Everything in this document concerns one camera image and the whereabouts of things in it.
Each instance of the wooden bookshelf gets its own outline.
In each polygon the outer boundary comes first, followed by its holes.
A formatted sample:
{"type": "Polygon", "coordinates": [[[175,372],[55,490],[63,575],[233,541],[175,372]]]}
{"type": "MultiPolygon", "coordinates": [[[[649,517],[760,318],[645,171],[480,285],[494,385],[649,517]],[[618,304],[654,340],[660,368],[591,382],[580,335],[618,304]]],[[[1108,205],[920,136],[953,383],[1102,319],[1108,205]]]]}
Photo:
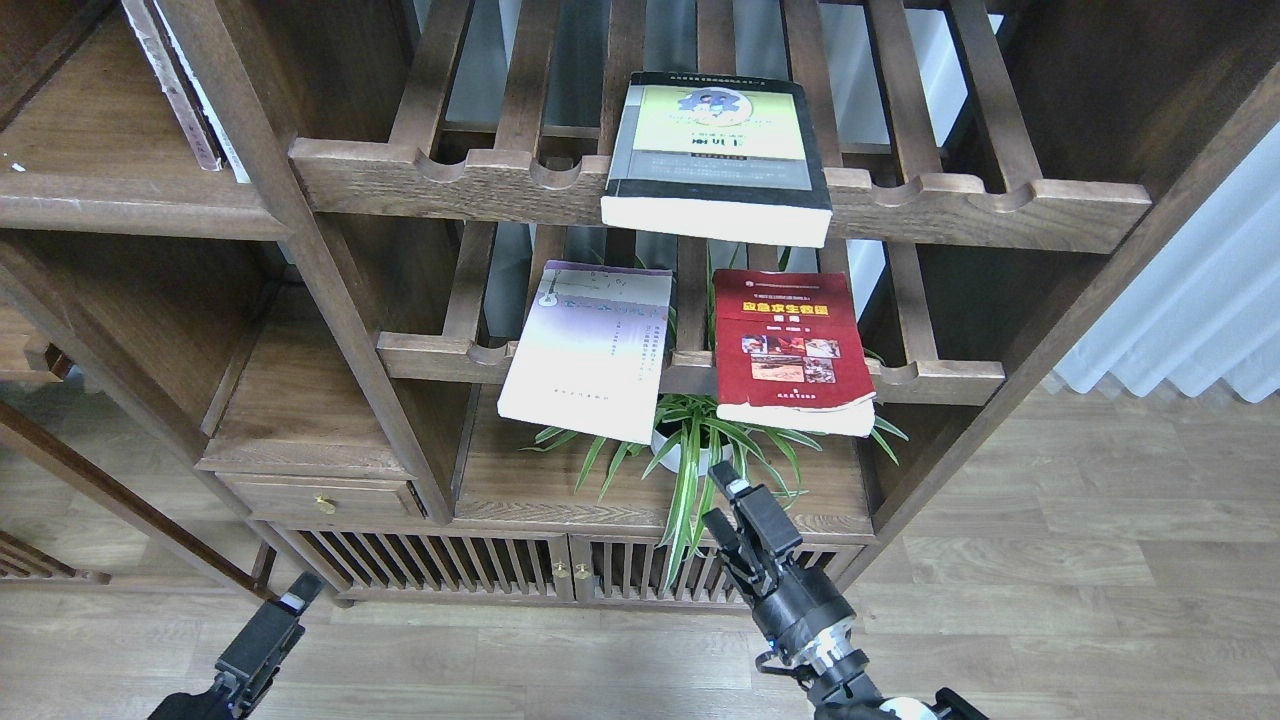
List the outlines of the wooden bookshelf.
{"type": "MultiPolygon", "coordinates": [[[[710,548],[676,592],[653,587],[662,482],[573,495],[582,448],[520,452],[534,428],[493,413],[516,348],[484,322],[497,223],[538,225],[530,281],[567,227],[599,224],[652,8],[612,4],[600,119],[562,128],[543,122],[550,58],[571,40],[552,0],[521,6],[492,126],[445,119],[468,0],[435,0],[420,38],[401,4],[155,3],[251,184],[198,170],[108,12],[0,129],[5,297],[343,597],[733,603],[710,548]],[[300,487],[370,510],[312,497],[294,512],[300,487]]],[[[872,31],[888,146],[840,143],[818,1],[780,0],[778,40],[836,206],[820,269],[847,269],[845,237],[887,242],[860,328],[884,357],[870,364],[879,411],[911,436],[901,465],[844,442],[805,464],[794,512],[819,543],[805,561],[847,584],[1280,119],[1280,17],[1203,1],[838,4],[861,5],[872,31]],[[966,78],[942,147],[906,9],[946,18],[966,78]],[[1000,37],[989,12],[1007,13],[1000,37]]],[[[699,69],[735,72],[732,4],[695,9],[699,69]]],[[[634,236],[608,233],[609,261],[634,254],[634,236]]],[[[677,256],[686,322],[663,389],[710,392],[707,328],[687,320],[705,307],[705,243],[678,238],[677,256]]],[[[776,255],[753,249],[749,264],[776,255]]]]}

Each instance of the wooden floorboard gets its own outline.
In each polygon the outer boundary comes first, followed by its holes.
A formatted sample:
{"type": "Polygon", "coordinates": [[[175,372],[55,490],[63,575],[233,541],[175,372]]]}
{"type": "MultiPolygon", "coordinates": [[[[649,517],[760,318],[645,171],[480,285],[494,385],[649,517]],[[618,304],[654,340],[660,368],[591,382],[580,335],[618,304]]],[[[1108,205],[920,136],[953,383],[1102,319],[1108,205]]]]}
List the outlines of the wooden floorboard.
{"type": "MultiPolygon", "coordinates": [[[[41,389],[26,407],[236,550],[216,500],[101,396],[41,389]]],[[[1275,717],[1277,430],[1277,398],[1033,393],[850,589],[872,678],[890,693],[950,685],[996,719],[1275,717]]],[[[184,571],[20,468],[0,455],[6,530],[42,533],[77,566],[184,571]]],[[[0,720],[145,716],[207,687],[252,611],[233,596],[0,588],[0,720]]],[[[255,717],[810,716],[790,680],[753,671],[764,643],[742,615],[321,600],[303,624],[255,717]]]]}

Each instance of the plant pot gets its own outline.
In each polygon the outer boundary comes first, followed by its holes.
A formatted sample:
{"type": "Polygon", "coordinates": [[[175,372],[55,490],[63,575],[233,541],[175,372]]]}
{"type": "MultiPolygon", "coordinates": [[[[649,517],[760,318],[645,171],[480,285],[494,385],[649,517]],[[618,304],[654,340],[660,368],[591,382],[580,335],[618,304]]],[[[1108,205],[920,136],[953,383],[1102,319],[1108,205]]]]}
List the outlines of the plant pot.
{"type": "MultiPolygon", "coordinates": [[[[667,445],[667,441],[669,438],[671,438],[671,436],[664,436],[657,428],[654,428],[654,430],[653,430],[653,439],[649,443],[649,450],[652,450],[654,455],[658,455],[658,451],[662,450],[662,446],[667,445]]],[[[682,450],[684,448],[681,447],[681,445],[676,443],[676,447],[672,447],[671,450],[668,450],[667,454],[663,455],[662,459],[659,460],[659,462],[662,464],[662,466],[666,468],[666,469],[668,469],[668,470],[671,470],[672,473],[678,473],[680,471],[680,454],[681,454],[682,450]]],[[[721,457],[723,460],[732,460],[733,459],[733,446],[726,445],[721,450],[722,450],[721,457]]],[[[703,447],[703,448],[699,450],[699,455],[698,455],[698,477],[700,478],[700,477],[705,475],[707,470],[710,466],[712,466],[712,451],[710,451],[710,448],[703,447]]]]}

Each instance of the book on shelf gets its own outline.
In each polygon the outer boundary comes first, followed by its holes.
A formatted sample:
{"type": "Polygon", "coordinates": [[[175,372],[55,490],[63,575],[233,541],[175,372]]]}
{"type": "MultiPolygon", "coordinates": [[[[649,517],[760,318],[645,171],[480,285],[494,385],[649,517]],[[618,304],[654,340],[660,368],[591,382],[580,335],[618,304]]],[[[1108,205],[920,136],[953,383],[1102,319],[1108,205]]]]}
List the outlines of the book on shelf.
{"type": "Polygon", "coordinates": [[[717,415],[867,437],[876,387],[840,273],[716,270],[717,415]]]}
{"type": "Polygon", "coordinates": [[[607,225],[822,247],[831,196],[804,90],[780,79],[631,76],[607,225]]]}
{"type": "Polygon", "coordinates": [[[548,261],[498,414],[648,445],[671,278],[671,270],[548,261]]]}

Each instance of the wooden drawer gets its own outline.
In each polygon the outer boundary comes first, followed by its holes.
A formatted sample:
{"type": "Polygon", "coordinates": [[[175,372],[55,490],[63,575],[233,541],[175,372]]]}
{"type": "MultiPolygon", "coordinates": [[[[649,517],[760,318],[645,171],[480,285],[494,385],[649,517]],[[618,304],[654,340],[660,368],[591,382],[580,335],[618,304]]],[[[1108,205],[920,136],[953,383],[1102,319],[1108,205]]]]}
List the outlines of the wooden drawer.
{"type": "Polygon", "coordinates": [[[317,523],[422,518],[404,480],[218,473],[253,511],[255,519],[314,519],[317,523]]]}

